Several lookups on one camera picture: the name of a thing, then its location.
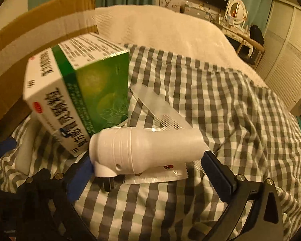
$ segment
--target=white mirror frame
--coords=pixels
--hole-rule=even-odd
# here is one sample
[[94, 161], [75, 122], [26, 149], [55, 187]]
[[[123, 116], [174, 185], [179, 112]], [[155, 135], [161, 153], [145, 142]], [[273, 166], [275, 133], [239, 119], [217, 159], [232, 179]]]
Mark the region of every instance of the white mirror frame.
[[227, 9], [227, 12], [228, 12], [228, 15], [231, 15], [231, 7], [232, 7], [233, 4], [236, 4], [236, 3], [239, 3], [240, 5], [242, 5], [242, 6], [243, 6], [243, 10], [244, 10], [243, 18], [242, 18], [241, 20], [236, 21], [236, 20], [234, 19], [234, 24], [240, 24], [241, 22], [244, 21], [244, 18], [245, 18], [245, 15], [246, 15], [245, 5], [244, 5], [244, 3], [242, 2], [242, 0], [233, 0], [233, 2], [231, 2], [231, 3], [229, 4], [228, 9]]

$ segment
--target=metal screw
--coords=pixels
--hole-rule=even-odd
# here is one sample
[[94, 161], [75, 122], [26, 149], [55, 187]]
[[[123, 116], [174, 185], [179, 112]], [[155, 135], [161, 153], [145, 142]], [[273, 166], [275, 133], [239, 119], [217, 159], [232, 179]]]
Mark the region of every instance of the metal screw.
[[33, 181], [33, 178], [32, 177], [28, 177], [27, 179], [26, 179], [26, 183], [31, 183]]
[[238, 181], [244, 181], [244, 180], [245, 180], [245, 176], [243, 176], [243, 175], [241, 175], [241, 174], [238, 174], [238, 175], [236, 175], [236, 179], [237, 179]]
[[55, 179], [60, 180], [62, 178], [63, 178], [63, 173], [58, 173], [58, 174], [55, 175]]
[[269, 184], [269, 185], [273, 185], [274, 184], [274, 181], [272, 180], [272, 179], [270, 179], [270, 178], [267, 178], [266, 179], [266, 182]]

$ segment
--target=cardboard box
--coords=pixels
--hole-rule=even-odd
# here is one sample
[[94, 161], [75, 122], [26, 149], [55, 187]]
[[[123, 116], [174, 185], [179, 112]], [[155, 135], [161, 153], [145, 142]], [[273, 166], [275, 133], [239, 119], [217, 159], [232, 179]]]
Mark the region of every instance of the cardboard box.
[[52, 0], [0, 31], [0, 140], [30, 113], [22, 100], [29, 57], [80, 34], [97, 32], [95, 0]]
[[23, 98], [74, 156], [90, 136], [127, 119], [129, 50], [88, 33], [28, 61]]

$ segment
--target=blue object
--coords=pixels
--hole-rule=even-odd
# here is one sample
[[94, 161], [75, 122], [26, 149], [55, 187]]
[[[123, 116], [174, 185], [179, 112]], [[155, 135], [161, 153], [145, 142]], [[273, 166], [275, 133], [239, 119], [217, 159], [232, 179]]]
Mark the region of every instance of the blue object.
[[8, 151], [15, 149], [17, 146], [17, 141], [10, 137], [6, 140], [0, 142], [0, 158], [6, 154]]
[[87, 155], [76, 171], [74, 177], [67, 184], [67, 198], [69, 202], [72, 203], [79, 199], [93, 173], [94, 167], [90, 161], [89, 155]]

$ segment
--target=bed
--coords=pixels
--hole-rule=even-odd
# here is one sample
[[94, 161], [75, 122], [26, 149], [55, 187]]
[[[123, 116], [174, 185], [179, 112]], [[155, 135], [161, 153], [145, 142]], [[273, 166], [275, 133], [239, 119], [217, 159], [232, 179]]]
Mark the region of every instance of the bed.
[[[213, 24], [156, 6], [97, 8], [94, 19], [106, 38], [131, 53], [129, 83], [163, 96], [233, 173], [275, 181], [283, 209], [284, 240], [301, 226], [301, 132], [283, 102], [236, 55]], [[129, 93], [129, 126], [149, 128], [152, 114]], [[28, 177], [15, 169], [27, 117], [13, 132], [16, 150], [0, 159], [0, 188], [14, 192]], [[41, 168], [65, 172], [78, 161], [42, 127], [32, 142], [30, 175]], [[188, 179], [123, 184], [104, 192], [91, 178], [74, 207], [99, 240], [201, 240], [226, 204], [208, 178], [187, 164]], [[248, 202], [232, 237], [239, 234]], [[60, 219], [54, 214], [57, 224]]]

